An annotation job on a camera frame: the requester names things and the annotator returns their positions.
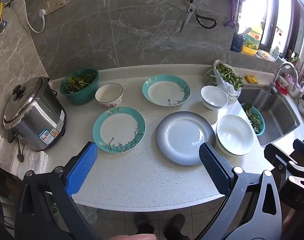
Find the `large white shallow bowl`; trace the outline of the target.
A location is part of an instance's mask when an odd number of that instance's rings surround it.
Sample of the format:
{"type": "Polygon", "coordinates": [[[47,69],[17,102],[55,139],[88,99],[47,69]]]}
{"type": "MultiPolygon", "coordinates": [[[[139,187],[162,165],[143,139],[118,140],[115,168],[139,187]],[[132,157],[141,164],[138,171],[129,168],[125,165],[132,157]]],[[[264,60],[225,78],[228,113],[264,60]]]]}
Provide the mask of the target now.
{"type": "Polygon", "coordinates": [[[218,146],[228,155],[242,156],[253,148],[253,132],[250,125],[237,115],[225,115],[217,124],[218,146]]]}

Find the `teal rim plate front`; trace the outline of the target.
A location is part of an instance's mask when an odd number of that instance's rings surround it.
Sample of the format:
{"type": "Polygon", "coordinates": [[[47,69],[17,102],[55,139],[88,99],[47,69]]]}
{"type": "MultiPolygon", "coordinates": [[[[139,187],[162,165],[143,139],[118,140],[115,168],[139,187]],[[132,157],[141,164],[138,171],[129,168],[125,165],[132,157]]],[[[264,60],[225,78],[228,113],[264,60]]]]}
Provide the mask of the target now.
{"type": "Polygon", "coordinates": [[[102,113],[93,125],[93,140],[107,153],[125,153],[135,148],[146,131],[144,117],[131,107],[114,107],[102,113]]]}

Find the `teal rim plate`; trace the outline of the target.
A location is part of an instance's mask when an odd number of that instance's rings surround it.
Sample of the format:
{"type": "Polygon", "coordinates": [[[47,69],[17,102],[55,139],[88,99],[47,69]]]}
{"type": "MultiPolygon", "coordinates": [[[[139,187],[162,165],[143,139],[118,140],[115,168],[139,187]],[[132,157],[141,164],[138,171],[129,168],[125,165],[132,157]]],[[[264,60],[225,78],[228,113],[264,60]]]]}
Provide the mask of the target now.
{"type": "Polygon", "coordinates": [[[93,140],[107,153],[125,153],[135,148],[146,131],[144,117],[131,107],[114,107],[102,113],[93,125],[93,140]]]}
{"type": "Polygon", "coordinates": [[[142,85],[142,93],[155,105],[172,107],[187,101],[191,88],[178,76],[162,74],[149,77],[142,85]]]}

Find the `white bowl with red flowers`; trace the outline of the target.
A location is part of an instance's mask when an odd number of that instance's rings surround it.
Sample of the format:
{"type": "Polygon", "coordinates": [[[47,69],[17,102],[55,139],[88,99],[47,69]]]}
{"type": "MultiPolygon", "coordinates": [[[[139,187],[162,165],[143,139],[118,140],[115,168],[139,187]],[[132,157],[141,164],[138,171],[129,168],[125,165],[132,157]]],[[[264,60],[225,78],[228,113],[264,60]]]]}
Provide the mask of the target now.
{"type": "Polygon", "coordinates": [[[101,86],[95,93],[95,99],[105,108],[113,108],[120,105],[123,99],[124,89],[118,83],[108,83],[101,86]]]}

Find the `stainless steel sink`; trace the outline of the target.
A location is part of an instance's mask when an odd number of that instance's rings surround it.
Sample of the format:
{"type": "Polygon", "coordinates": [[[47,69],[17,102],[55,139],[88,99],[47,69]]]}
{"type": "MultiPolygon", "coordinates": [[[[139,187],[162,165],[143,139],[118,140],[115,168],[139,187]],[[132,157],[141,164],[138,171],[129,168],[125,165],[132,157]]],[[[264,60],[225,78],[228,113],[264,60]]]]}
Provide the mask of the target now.
{"type": "Polygon", "coordinates": [[[250,103],[262,115],[265,131],[258,136],[258,140],[263,147],[276,142],[300,126],[300,121],[285,96],[269,94],[265,87],[243,87],[238,101],[250,103]]]}

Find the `white folded towel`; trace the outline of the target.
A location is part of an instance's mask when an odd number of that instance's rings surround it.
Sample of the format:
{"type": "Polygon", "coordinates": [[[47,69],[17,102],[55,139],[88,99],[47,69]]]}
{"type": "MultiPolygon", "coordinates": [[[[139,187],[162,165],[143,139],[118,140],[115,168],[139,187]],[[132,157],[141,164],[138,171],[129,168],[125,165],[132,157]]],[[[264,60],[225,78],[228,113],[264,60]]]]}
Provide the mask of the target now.
{"type": "Polygon", "coordinates": [[[48,162],[48,155],[45,152],[34,152],[25,147],[22,154],[24,161],[21,163],[15,153],[10,167],[11,174],[23,180],[25,173],[29,170],[33,170],[36,174],[45,173],[48,162]]]}

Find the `grey rim round plate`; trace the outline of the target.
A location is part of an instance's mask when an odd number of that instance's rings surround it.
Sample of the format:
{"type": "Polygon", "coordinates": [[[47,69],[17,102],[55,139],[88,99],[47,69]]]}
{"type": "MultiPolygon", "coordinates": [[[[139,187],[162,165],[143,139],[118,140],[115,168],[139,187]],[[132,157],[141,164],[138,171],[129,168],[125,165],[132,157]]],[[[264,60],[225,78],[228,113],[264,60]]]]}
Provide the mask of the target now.
{"type": "Polygon", "coordinates": [[[179,111],[166,116],[159,124],[156,141],[160,151],[174,163],[198,165],[200,146],[208,142],[215,146],[216,137],[210,123],[202,116],[179,111]]]}

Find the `stainless steel rice cooker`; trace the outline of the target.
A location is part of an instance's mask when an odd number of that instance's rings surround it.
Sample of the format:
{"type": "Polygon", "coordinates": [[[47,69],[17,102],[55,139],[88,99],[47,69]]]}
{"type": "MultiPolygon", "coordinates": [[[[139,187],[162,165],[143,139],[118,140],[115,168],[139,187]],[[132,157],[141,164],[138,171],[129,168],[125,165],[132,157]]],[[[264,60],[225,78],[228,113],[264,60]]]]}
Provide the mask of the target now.
{"type": "Polygon", "coordinates": [[[67,114],[49,85],[49,78],[33,77],[12,90],[3,115],[8,143],[20,139],[33,151],[46,151],[64,135],[67,114]]]}

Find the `black shoe left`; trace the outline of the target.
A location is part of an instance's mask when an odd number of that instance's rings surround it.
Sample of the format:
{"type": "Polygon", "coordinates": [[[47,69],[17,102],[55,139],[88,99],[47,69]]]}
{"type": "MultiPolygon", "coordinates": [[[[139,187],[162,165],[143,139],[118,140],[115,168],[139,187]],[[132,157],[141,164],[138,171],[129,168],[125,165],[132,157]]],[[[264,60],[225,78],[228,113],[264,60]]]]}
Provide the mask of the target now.
{"type": "Polygon", "coordinates": [[[133,239],[156,239],[155,229],[144,213],[135,213],[133,219],[137,228],[137,233],[133,239]]]}

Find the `green bowl of vegetables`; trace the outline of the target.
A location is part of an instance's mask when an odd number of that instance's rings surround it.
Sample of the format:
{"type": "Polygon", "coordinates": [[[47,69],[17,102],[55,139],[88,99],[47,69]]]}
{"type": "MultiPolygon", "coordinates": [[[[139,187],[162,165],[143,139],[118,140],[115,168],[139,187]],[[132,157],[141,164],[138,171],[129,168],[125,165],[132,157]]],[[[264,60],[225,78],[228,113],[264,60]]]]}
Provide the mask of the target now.
{"type": "Polygon", "coordinates": [[[82,69],[66,76],[60,84],[60,93],[73,105],[84,105],[92,101],[99,89],[99,72],[82,69]]]}

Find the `teal rim plate back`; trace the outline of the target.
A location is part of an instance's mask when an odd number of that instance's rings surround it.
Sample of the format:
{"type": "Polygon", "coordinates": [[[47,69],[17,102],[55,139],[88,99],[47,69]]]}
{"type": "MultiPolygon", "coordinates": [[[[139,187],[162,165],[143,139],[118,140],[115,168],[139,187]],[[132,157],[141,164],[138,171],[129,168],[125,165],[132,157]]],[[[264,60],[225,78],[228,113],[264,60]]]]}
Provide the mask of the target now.
{"type": "Polygon", "coordinates": [[[142,85],[142,93],[155,105],[172,107],[187,101],[191,88],[178,76],[162,74],[149,77],[142,85]]]}

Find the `dark blue utensil holder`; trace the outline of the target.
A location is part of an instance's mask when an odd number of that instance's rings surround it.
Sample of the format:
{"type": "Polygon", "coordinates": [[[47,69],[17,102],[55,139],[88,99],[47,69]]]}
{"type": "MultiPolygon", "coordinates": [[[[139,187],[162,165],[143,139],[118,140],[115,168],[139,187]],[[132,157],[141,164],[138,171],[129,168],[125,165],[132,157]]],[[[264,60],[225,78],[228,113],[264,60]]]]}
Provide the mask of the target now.
{"type": "Polygon", "coordinates": [[[236,53],[240,53],[243,49],[243,44],[244,36],[234,33],[230,50],[236,53]]]}

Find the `purple hanging utensil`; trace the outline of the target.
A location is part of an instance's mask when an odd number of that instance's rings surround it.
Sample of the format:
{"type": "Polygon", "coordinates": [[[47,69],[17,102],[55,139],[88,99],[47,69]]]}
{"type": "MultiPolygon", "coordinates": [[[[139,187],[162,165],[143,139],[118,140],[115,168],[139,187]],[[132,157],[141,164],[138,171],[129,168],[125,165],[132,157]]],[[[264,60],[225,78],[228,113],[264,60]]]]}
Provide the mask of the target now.
{"type": "Polygon", "coordinates": [[[224,26],[227,28],[234,28],[237,21],[237,12],[239,7],[239,0],[229,0],[231,9],[230,9],[230,19],[224,23],[224,26]]]}

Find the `wall power socket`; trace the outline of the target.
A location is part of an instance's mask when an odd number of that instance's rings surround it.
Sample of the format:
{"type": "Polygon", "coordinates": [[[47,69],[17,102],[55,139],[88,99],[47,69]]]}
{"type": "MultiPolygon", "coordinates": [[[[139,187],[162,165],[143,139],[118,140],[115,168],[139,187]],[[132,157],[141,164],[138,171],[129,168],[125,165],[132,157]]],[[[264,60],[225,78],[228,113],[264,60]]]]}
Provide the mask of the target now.
{"type": "Polygon", "coordinates": [[[40,5],[40,9],[45,11],[45,15],[66,6],[66,0],[47,0],[40,5]]]}

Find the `black handled kitchen scissors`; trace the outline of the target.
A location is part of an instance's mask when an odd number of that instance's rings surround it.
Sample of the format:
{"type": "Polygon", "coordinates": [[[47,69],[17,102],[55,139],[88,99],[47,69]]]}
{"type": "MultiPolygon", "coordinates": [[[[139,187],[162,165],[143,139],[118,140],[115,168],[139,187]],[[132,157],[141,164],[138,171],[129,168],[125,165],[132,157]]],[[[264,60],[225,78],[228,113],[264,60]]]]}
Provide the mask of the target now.
{"type": "Polygon", "coordinates": [[[187,23],[190,21],[192,16],[195,16],[196,21],[198,24],[204,28],[204,29],[214,29],[217,26],[217,21],[210,17],[201,16],[197,13],[196,6],[194,4],[194,0],[187,0],[189,3],[189,7],[186,11],[185,18],[183,19],[182,25],[180,27],[179,33],[183,31],[183,29],[186,27],[187,23]],[[212,22],[212,25],[207,26],[202,23],[202,20],[210,21],[212,22]]]}

